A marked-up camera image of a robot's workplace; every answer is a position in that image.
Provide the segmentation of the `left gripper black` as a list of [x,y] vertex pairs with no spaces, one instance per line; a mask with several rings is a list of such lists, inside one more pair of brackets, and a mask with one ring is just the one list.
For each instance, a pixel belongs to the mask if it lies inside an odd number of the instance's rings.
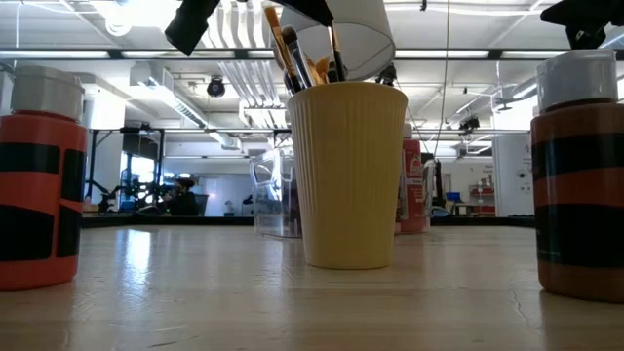
[[[220,0],[182,0],[164,31],[168,42],[190,56],[207,31],[208,18],[219,3]],[[334,16],[326,0],[278,0],[278,3],[325,27],[333,24]]]

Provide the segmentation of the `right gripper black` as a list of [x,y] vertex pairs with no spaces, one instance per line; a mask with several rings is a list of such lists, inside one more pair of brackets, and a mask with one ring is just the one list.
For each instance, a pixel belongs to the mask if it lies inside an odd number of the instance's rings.
[[624,0],[561,0],[543,10],[540,19],[565,25],[572,49],[598,49],[608,24],[624,26]]

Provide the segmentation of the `paintbrushes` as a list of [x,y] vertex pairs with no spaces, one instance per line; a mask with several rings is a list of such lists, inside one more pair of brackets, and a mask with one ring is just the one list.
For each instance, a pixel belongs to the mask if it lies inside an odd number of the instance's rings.
[[284,41],[284,36],[282,34],[282,26],[280,24],[280,20],[277,15],[276,8],[273,6],[264,7],[263,13],[269,24],[276,48],[279,53],[279,57],[281,58],[282,64],[286,71],[287,81],[289,83],[289,91],[292,94],[296,94],[301,90],[301,86],[298,81],[297,71],[296,71],[295,66],[293,65],[293,60],[292,60],[290,51]]

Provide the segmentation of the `dark-handled paintbrush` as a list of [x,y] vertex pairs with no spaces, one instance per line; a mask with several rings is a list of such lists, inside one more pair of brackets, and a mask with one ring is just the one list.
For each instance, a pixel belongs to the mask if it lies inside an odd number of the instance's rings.
[[299,44],[296,30],[291,25],[286,25],[282,28],[282,36],[292,56],[303,86],[305,88],[313,87],[315,81],[313,80],[310,68],[308,67],[304,53]]

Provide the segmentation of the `yellow ribbed cup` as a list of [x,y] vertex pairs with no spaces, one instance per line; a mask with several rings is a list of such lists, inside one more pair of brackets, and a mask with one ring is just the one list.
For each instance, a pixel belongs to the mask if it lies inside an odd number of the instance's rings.
[[400,90],[368,82],[330,83],[289,99],[308,264],[391,264],[407,106]]

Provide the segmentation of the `small orange-brown paint bottle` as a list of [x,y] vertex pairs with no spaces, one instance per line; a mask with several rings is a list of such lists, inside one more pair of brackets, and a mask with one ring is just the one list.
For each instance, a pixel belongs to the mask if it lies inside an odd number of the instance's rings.
[[624,104],[616,53],[572,50],[537,68],[530,122],[538,280],[624,303]]

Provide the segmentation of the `large pink paint bottle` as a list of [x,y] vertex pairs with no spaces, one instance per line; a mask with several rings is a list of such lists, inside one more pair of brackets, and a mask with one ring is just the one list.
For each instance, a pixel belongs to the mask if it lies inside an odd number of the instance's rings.
[[410,124],[403,128],[403,233],[421,233],[424,228],[424,195],[420,141],[412,138]]

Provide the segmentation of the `small red paint bottle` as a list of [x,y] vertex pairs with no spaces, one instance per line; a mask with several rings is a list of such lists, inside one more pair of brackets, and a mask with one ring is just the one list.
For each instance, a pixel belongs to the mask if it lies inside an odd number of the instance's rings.
[[71,281],[79,259],[88,132],[80,79],[59,69],[15,71],[0,117],[0,291]]

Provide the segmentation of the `white building column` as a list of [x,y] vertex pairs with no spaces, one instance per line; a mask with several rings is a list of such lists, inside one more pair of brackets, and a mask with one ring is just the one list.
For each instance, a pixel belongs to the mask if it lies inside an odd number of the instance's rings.
[[530,135],[495,136],[492,149],[496,215],[534,215]]

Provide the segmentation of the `clear plastic tray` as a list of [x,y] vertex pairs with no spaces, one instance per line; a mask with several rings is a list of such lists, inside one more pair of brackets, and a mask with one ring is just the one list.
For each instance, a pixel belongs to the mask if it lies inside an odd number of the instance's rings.
[[[439,165],[429,155],[421,154],[422,183],[424,195],[424,233],[428,230],[435,194],[436,172]],[[395,218],[395,233],[403,233],[403,166]],[[293,148],[279,147],[267,151],[251,160],[250,174],[253,185],[254,229],[257,233],[283,238],[302,237],[301,216],[298,204],[298,189],[295,173]]]

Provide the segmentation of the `person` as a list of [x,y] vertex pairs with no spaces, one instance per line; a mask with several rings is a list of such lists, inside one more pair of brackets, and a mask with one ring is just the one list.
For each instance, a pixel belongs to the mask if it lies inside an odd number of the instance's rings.
[[191,188],[195,182],[191,178],[175,180],[175,189],[165,196],[165,203],[171,215],[198,216],[199,207]]

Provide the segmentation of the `black aluminium table frame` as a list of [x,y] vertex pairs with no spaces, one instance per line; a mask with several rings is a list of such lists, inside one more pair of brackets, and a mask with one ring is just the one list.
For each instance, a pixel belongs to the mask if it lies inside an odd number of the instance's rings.
[[[85,216],[84,229],[133,225],[190,225],[190,226],[254,226],[252,217],[189,217],[189,216],[145,216],[104,215]],[[515,217],[434,217],[431,226],[511,226],[534,228],[532,216]]]

